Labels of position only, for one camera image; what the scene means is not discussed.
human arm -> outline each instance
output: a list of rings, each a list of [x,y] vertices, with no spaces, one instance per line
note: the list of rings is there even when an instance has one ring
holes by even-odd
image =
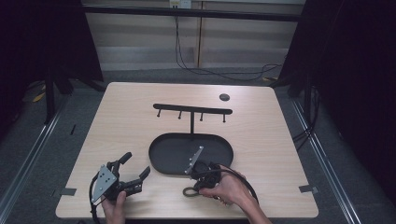
[[[234,175],[222,172],[218,185],[213,189],[201,189],[199,192],[206,197],[218,196],[226,203],[235,203],[245,213],[250,224],[272,223],[256,199],[251,196],[248,188]]]
[[[126,192],[122,191],[115,202],[111,202],[109,200],[104,200],[102,202],[106,224],[125,224],[125,213],[123,211],[125,200]]]

black curtain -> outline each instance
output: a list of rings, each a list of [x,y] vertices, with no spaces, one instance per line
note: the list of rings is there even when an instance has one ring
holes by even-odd
[[[340,134],[396,204],[396,3],[307,0],[279,79],[318,87]]]
[[[29,83],[43,80],[49,68],[64,77],[103,80],[85,13],[62,6],[81,3],[15,0],[0,7],[1,131],[18,113]]]

wall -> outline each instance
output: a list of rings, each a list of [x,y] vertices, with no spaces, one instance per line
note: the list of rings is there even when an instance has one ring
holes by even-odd
[[[193,1],[192,8],[299,15],[304,6],[301,0],[271,2],[274,1]],[[83,3],[169,7],[169,1],[163,0]],[[102,70],[178,67],[175,18],[91,13],[86,16]],[[183,62],[188,67],[260,67],[283,63],[296,22],[178,18],[178,27]]]

wooden table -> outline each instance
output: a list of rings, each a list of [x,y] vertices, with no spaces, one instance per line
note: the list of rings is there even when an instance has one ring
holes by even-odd
[[[221,101],[222,93],[230,95]],[[100,165],[133,156],[120,168],[120,180],[130,181],[150,165],[149,146],[163,133],[188,133],[190,115],[163,111],[154,104],[230,108],[233,113],[195,116],[196,133],[212,133],[233,147],[232,168],[247,177],[268,217],[315,217],[318,208],[291,140],[276,95],[271,88],[190,84],[111,83],[106,90],[66,187],[56,215],[91,217],[89,185]],[[128,218],[245,218],[236,206],[225,207],[201,196],[187,198],[182,190],[195,183],[187,177],[163,175],[151,167],[143,191],[127,198]],[[98,216],[103,210],[98,206]]]

round black button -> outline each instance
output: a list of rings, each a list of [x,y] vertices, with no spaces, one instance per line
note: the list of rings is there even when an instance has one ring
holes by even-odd
[[[220,95],[220,100],[222,101],[229,101],[230,100],[230,95],[223,93]]]

